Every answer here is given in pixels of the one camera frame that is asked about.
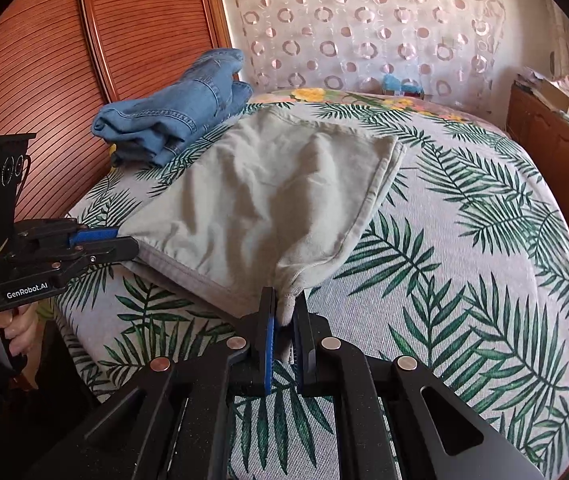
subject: gray cloth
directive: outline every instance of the gray cloth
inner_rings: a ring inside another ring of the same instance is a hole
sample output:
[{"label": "gray cloth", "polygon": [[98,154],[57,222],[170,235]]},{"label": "gray cloth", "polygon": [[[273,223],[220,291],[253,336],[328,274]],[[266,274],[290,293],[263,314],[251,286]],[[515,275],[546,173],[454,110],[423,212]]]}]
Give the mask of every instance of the gray cloth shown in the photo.
[{"label": "gray cloth", "polygon": [[232,316],[295,297],[349,257],[405,153],[394,136],[306,121],[275,107],[238,121],[120,227],[139,259]]}]

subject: cardboard box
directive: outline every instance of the cardboard box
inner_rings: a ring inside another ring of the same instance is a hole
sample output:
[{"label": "cardboard box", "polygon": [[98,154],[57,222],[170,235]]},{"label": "cardboard box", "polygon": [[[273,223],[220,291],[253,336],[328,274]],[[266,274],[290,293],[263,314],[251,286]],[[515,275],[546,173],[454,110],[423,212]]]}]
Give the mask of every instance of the cardboard box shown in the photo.
[{"label": "cardboard box", "polygon": [[558,110],[569,113],[569,96],[546,79],[542,80],[539,91]]},{"label": "cardboard box", "polygon": [[569,78],[565,77],[558,81],[543,79],[539,86],[539,92],[558,110],[569,114]]}]

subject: bed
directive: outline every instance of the bed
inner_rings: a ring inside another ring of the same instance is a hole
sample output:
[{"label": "bed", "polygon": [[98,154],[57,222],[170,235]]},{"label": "bed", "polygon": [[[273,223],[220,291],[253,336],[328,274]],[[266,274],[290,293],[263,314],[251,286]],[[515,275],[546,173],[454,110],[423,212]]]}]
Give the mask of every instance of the bed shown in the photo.
[{"label": "bed", "polygon": [[[323,89],[258,96],[244,110],[393,133],[407,156],[353,254],[309,310],[366,354],[418,357],[548,478],[569,464],[569,233],[525,151],[478,118],[410,98]],[[229,124],[164,168],[112,170],[72,208],[120,224]],[[232,319],[186,290],[95,266],[56,301],[78,373],[101,400],[158,355],[183,360],[231,336]],[[229,477],[339,477],[330,399],[302,399],[275,364],[274,393],[236,397]]]}]

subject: sheer curtain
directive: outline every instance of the sheer curtain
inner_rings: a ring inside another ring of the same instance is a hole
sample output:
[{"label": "sheer curtain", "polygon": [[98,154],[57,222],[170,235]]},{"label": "sheer curtain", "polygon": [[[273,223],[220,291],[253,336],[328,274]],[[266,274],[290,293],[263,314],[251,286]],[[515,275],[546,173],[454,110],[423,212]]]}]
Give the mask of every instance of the sheer curtain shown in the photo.
[{"label": "sheer curtain", "polygon": [[380,92],[385,74],[442,104],[488,110],[502,0],[225,0],[244,78]]}]

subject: blue jeans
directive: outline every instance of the blue jeans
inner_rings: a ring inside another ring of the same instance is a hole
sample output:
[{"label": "blue jeans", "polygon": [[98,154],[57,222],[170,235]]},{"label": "blue jeans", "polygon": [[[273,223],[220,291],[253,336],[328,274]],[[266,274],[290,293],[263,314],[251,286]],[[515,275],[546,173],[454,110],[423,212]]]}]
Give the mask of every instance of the blue jeans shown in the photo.
[{"label": "blue jeans", "polygon": [[233,80],[243,62],[244,54],[236,48],[205,52],[173,85],[143,99],[102,107],[91,131],[116,144],[114,166],[125,160],[164,166],[244,108],[253,91]]}]

